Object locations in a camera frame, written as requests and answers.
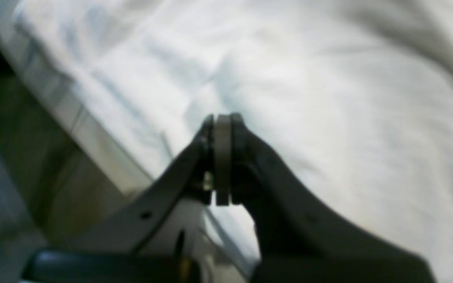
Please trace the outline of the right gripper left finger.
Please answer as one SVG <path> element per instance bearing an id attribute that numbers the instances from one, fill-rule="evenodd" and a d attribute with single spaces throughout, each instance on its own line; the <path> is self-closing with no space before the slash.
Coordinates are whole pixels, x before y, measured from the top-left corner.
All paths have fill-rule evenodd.
<path id="1" fill-rule="evenodd" d="M 207 116 L 192 142 L 142 195 L 62 247 L 136 256 L 190 256 L 211 197 L 203 189 L 203 179 L 210 165 L 213 123 L 212 115 Z"/>

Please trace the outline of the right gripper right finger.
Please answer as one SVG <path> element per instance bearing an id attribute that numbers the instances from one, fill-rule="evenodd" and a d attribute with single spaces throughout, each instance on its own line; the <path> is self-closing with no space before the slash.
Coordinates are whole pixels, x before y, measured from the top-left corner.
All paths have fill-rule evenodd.
<path id="1" fill-rule="evenodd" d="M 239 114 L 231 116 L 232 201 L 255 222 L 252 283 L 433 283 L 425 260 L 372 235 L 313 195 Z"/>

